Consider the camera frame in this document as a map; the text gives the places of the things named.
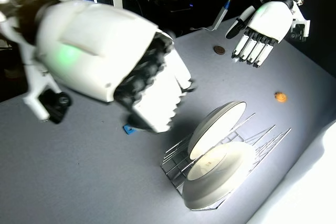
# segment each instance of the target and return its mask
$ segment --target dish rack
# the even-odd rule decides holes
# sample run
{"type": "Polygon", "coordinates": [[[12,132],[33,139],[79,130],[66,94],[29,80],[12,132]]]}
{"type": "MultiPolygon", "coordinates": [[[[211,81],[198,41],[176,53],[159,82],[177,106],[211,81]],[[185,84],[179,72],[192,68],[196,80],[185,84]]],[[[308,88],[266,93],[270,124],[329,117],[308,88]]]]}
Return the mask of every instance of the dish rack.
{"type": "MultiPolygon", "coordinates": [[[[270,128],[267,128],[256,135],[244,139],[241,135],[238,134],[237,129],[244,125],[247,121],[249,121],[256,113],[250,115],[248,118],[243,120],[241,123],[237,124],[233,127],[223,140],[221,140],[217,145],[225,144],[231,141],[241,141],[252,146],[256,146],[256,159],[253,163],[251,170],[248,175],[260,164],[260,162],[271,153],[272,150],[287,136],[287,134],[292,130],[289,128],[285,132],[280,133],[276,137],[272,138],[269,141],[265,141],[265,137],[276,127],[273,125],[270,128]]],[[[161,168],[165,172],[166,176],[173,184],[178,193],[182,196],[183,184],[187,177],[189,170],[192,166],[202,157],[199,157],[195,160],[190,160],[187,148],[189,144],[189,140],[193,133],[190,133],[188,136],[183,138],[169,150],[164,153],[164,157],[162,160],[161,168]]],[[[202,208],[202,209],[191,209],[192,211],[207,211],[207,210],[215,210],[218,209],[222,203],[229,198],[233,194],[234,190],[229,194],[224,196],[222,199],[217,201],[216,203],[202,208]]]]}

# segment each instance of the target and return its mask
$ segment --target gray table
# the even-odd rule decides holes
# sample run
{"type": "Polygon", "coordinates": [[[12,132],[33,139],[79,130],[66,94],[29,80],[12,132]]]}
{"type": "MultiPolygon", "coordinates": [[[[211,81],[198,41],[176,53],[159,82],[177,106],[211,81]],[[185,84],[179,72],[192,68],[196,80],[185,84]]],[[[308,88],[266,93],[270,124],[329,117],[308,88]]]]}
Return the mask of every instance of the gray table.
{"type": "Polygon", "coordinates": [[[224,38],[231,23],[177,39],[199,88],[170,132],[127,136],[120,106],[71,91],[74,103],[60,125],[38,122],[21,97],[1,103],[0,223],[245,223],[331,120],[336,80],[285,41],[259,69],[233,63],[238,37],[224,38]],[[216,55],[214,45],[227,53],[216,55]],[[288,102],[278,103],[276,91],[288,102]],[[160,169],[163,153],[232,100],[247,102],[245,117],[257,113],[245,136],[273,124],[273,135],[293,130],[221,208],[189,211],[160,169]]]}

